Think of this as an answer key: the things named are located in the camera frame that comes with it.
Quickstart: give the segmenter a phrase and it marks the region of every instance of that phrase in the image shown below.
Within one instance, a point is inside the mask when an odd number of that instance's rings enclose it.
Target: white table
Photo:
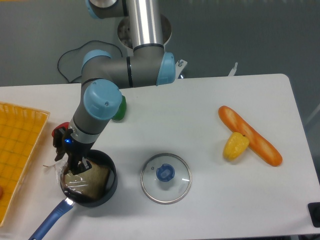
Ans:
[[[128,110],[110,122],[93,149],[115,162],[118,187],[96,208],[75,205],[46,240],[190,240],[320,233],[307,204],[320,201],[320,186],[289,79],[282,74],[179,79],[163,86],[124,89]],[[0,101],[51,112],[24,184],[0,239],[28,239],[64,199],[53,168],[51,131],[69,121],[80,85],[0,87]],[[281,153],[272,167],[251,150],[236,163],[223,159],[231,132],[218,108],[236,110]],[[183,158],[192,185],[181,201],[160,205],[140,186],[147,159],[158,153]]]

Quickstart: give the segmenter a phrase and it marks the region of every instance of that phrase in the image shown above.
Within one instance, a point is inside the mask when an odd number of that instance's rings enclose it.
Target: blue joint cap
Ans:
[[[85,90],[83,104],[95,119],[109,120],[118,112],[122,94],[117,85],[106,79],[93,81]]]
[[[108,53],[107,51],[102,51],[99,49],[91,50],[88,52],[86,55],[84,55],[83,62],[82,62],[82,68],[84,68],[84,65],[86,62],[88,62],[90,59],[98,56],[106,56],[108,58],[111,58],[111,54]]]
[[[169,182],[171,179],[175,177],[175,169],[170,164],[164,163],[161,167],[156,169],[156,177],[161,182]]]
[[[88,9],[89,11],[89,14],[90,16],[93,18],[93,19],[100,19],[94,12],[94,10],[91,8],[91,5],[89,3],[89,0],[85,0],[85,5],[86,5],[86,8]]]
[[[165,52],[160,66],[156,85],[172,84],[176,79],[175,57],[171,52]]]

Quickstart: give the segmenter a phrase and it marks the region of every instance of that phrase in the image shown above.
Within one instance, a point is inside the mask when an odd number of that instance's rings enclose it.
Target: metal bracket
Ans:
[[[185,69],[188,62],[186,60],[180,59],[175,64],[175,79],[178,79],[181,75],[181,72]]]

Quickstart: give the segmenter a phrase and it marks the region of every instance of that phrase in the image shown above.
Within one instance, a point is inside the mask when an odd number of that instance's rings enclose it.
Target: orange baguette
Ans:
[[[274,167],[282,163],[282,156],[277,149],[257,133],[238,113],[228,106],[221,106],[218,114],[222,122],[232,132],[239,132],[249,139],[249,147],[266,163]]]

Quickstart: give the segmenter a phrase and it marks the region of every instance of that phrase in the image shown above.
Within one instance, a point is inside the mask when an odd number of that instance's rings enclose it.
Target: yellow basket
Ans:
[[[0,102],[0,227],[26,173],[49,112]]]

